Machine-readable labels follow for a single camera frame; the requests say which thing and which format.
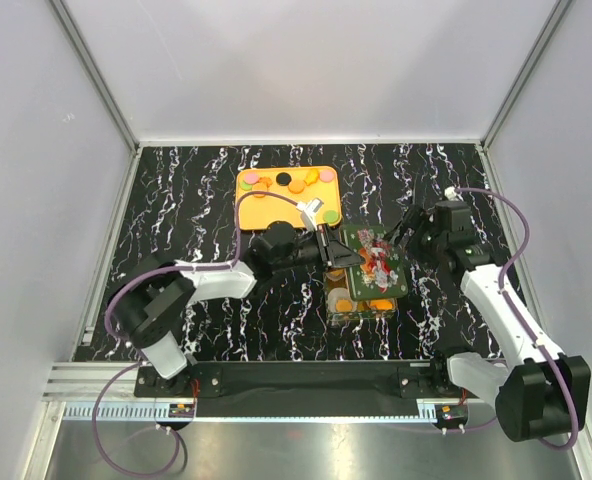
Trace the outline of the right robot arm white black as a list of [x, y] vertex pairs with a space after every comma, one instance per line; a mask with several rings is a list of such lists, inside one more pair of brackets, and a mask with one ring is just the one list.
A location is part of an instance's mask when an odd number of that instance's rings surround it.
[[501, 348], [497, 366], [471, 351], [444, 355], [430, 371], [442, 396], [464, 389], [494, 409], [513, 442], [568, 437], [571, 448], [585, 426], [591, 370], [585, 359], [569, 356], [538, 325], [500, 266], [479, 242], [471, 209], [461, 200], [443, 200], [432, 209], [413, 204], [386, 238], [408, 241], [418, 261], [444, 268], [475, 306]]

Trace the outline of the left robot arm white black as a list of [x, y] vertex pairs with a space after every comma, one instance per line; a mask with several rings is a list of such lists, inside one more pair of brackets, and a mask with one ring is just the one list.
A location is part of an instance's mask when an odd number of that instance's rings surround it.
[[325, 224], [298, 233], [277, 221], [257, 235], [240, 259], [225, 263], [143, 262], [110, 297], [105, 322], [113, 335], [131, 343], [172, 396], [191, 386], [191, 361], [173, 330], [185, 307], [222, 298], [245, 299], [266, 289], [287, 270], [314, 266], [326, 271], [361, 266], [365, 259], [341, 242]]

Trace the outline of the gold square cookie tin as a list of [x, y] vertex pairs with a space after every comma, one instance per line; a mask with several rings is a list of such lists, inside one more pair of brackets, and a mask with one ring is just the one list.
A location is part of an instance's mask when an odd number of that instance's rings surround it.
[[[352, 275], [349, 270], [345, 270], [345, 278], [338, 282], [332, 282], [324, 275], [324, 300], [326, 307], [327, 323], [330, 325], [340, 325], [343, 323], [368, 320], [383, 320], [393, 316], [397, 309], [397, 300], [395, 298], [377, 298], [373, 292], [367, 291], [366, 294], [358, 293], [358, 290], [352, 286]], [[347, 313], [332, 313], [327, 304], [327, 295], [334, 288], [345, 288], [349, 291], [355, 309]], [[375, 299], [392, 299], [395, 302], [395, 309], [391, 311], [375, 311], [369, 307], [369, 301]]]

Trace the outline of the gold tin lid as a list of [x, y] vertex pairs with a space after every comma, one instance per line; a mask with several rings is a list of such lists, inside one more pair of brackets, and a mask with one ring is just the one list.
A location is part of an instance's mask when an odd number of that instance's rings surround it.
[[344, 225], [340, 233], [342, 242], [363, 259], [361, 265], [346, 270], [353, 300], [396, 299], [408, 294], [402, 248], [385, 240], [385, 227]]

